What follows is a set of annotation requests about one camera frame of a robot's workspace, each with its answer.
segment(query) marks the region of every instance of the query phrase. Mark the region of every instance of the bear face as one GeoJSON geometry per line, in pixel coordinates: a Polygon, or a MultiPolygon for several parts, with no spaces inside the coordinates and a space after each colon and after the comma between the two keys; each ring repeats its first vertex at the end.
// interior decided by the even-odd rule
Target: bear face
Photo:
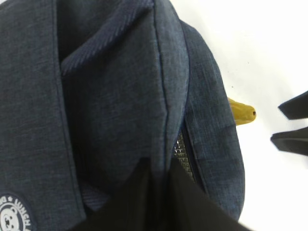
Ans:
{"type": "Polygon", "coordinates": [[[2,210],[0,214],[0,224],[2,231],[20,231],[17,209],[11,207],[2,210]]]}

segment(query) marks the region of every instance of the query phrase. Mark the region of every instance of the bear logo patch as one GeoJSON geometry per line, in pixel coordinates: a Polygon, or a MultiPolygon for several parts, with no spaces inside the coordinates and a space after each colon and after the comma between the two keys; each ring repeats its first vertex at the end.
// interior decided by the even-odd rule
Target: bear logo patch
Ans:
{"type": "Polygon", "coordinates": [[[29,207],[14,194],[0,194],[0,231],[35,231],[29,207]]]}

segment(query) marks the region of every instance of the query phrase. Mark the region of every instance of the black object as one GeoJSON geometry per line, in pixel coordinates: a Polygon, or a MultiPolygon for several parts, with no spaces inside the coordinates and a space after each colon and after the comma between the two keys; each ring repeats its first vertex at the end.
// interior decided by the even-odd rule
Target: black object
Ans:
{"type": "Polygon", "coordinates": [[[279,109],[288,119],[303,119],[308,117],[308,91],[284,102],[279,109]]]}
{"type": "Polygon", "coordinates": [[[114,198],[70,231],[249,231],[211,202],[175,158],[162,213],[152,186],[150,160],[143,159],[114,198]]]}
{"type": "Polygon", "coordinates": [[[280,151],[308,156],[308,127],[273,134],[270,140],[280,151]]]}

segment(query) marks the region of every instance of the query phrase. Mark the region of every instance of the banana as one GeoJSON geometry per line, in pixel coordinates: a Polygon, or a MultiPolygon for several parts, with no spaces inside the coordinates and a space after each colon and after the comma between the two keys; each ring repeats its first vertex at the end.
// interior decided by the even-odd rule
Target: banana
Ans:
{"type": "Polygon", "coordinates": [[[256,119],[256,110],[249,105],[228,98],[236,125],[248,124],[256,119]]]}

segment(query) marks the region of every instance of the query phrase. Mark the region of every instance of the white surface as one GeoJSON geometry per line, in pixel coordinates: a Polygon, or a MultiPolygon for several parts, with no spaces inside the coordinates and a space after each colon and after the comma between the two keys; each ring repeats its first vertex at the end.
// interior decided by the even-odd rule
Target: white surface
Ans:
{"type": "Polygon", "coordinates": [[[278,106],[308,90],[306,1],[172,0],[220,67],[227,95],[255,107],[237,127],[246,172],[240,222],[256,231],[308,231],[308,157],[279,152],[273,133],[308,126],[278,106]]]}

